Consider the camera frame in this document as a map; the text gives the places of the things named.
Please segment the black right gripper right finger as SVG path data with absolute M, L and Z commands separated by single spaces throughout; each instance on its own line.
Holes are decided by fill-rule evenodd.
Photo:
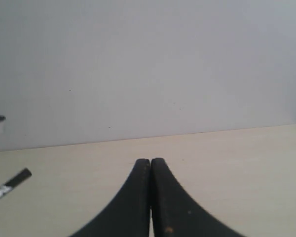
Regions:
M 180 185 L 165 159 L 151 161 L 151 211 L 156 237 L 241 237 L 202 208 Z

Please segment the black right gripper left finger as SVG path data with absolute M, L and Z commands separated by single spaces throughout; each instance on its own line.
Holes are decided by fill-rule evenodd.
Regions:
M 148 237 L 150 161 L 136 160 L 128 178 L 109 204 L 74 237 Z

